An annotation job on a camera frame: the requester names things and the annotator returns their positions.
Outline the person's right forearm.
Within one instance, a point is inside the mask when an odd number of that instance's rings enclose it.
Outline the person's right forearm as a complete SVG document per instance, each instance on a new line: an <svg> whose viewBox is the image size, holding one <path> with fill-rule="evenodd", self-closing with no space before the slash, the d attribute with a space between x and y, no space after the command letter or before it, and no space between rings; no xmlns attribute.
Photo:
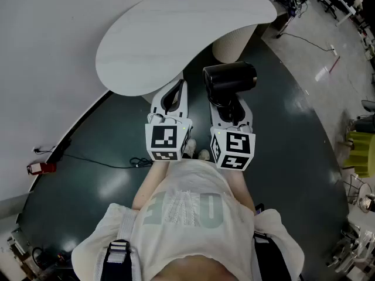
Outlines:
<svg viewBox="0 0 375 281"><path fill-rule="evenodd" d="M256 214L255 205L246 185L243 172L239 170L224 170L223 174L234 198Z"/></svg>

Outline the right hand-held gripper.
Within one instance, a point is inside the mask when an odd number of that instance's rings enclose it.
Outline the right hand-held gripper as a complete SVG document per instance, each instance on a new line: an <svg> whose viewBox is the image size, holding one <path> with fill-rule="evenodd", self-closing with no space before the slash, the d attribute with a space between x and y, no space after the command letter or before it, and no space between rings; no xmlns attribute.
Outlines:
<svg viewBox="0 0 375 281"><path fill-rule="evenodd" d="M218 169L245 171L254 157L255 134L252 133L253 113L244 100L240 104L240 126L224 129L226 121L220 116L223 108L210 102L210 128L212 139L210 148Z"/></svg>

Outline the person's left white shoe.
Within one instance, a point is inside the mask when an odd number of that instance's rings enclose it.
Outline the person's left white shoe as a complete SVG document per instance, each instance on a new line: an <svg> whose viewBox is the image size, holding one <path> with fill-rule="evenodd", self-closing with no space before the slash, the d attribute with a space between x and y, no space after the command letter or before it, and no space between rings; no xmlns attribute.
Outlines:
<svg viewBox="0 0 375 281"><path fill-rule="evenodd" d="M189 157L189 158L193 159L194 154L195 154L195 150L196 150L196 140L195 139L189 139L187 141L186 146L185 146L183 156L185 158Z"/></svg>

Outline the white curved table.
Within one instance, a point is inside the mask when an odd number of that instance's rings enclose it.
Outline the white curved table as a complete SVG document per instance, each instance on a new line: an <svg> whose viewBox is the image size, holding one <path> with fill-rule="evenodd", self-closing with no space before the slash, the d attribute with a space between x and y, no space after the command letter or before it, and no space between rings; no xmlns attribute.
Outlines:
<svg viewBox="0 0 375 281"><path fill-rule="evenodd" d="M270 23L269 0L143 0L108 29L96 54L99 80L136 97L176 78L207 46L248 26Z"/></svg>

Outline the black hair dryer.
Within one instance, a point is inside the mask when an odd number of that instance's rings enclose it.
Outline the black hair dryer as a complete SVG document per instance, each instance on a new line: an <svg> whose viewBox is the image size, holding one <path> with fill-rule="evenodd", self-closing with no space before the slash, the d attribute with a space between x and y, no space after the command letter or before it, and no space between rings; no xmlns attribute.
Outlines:
<svg viewBox="0 0 375 281"><path fill-rule="evenodd" d="M253 65L243 61L208 66L203 69L207 97L224 122L238 125L245 118L237 93L256 86L257 72Z"/></svg>

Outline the yellow-green chair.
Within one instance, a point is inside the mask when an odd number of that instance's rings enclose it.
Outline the yellow-green chair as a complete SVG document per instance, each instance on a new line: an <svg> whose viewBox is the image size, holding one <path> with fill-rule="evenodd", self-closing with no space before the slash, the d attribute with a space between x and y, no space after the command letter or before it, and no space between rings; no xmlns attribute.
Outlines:
<svg viewBox="0 0 375 281"><path fill-rule="evenodd" d="M351 131L346 140L352 141L349 157L344 161L344 168L354 168L361 178L375 175L375 133Z"/></svg>

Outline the black office chair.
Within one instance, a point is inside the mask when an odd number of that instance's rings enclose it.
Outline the black office chair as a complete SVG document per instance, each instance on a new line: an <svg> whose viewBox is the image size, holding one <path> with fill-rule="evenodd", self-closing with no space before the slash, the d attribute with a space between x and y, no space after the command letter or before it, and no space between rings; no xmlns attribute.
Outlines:
<svg viewBox="0 0 375 281"><path fill-rule="evenodd" d="M335 6L338 2L338 0L317 0L318 2L322 3L326 6L325 12L331 12L334 19L337 19L336 13L335 13Z"/></svg>

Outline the person's left forearm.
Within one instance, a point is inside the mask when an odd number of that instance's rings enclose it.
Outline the person's left forearm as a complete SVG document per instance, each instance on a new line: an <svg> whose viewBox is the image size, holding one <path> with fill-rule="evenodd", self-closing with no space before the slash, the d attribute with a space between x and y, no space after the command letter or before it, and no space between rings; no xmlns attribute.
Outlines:
<svg viewBox="0 0 375 281"><path fill-rule="evenodd" d="M159 184L165 179L170 162L156 161L138 189L132 202L133 210L140 210L152 197Z"/></svg>

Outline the person's white printed t-shirt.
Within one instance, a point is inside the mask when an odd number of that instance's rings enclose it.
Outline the person's white printed t-shirt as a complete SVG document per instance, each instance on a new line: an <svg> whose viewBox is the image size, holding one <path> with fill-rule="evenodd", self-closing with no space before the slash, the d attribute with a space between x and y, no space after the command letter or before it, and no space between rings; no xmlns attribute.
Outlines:
<svg viewBox="0 0 375 281"><path fill-rule="evenodd" d="M74 248L80 281L297 281L305 255L277 210L254 214L224 170L170 162L140 210L112 203Z"/></svg>

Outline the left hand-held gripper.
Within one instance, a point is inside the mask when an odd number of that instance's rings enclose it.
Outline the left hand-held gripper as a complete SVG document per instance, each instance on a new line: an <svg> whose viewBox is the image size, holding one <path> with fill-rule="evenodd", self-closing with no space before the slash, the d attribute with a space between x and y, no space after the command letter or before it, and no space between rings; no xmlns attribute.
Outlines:
<svg viewBox="0 0 375 281"><path fill-rule="evenodd" d="M187 118L187 82L175 80L162 87L152 99L151 112L145 124L146 149L150 158L153 161L180 161L193 126L192 120Z"/></svg>

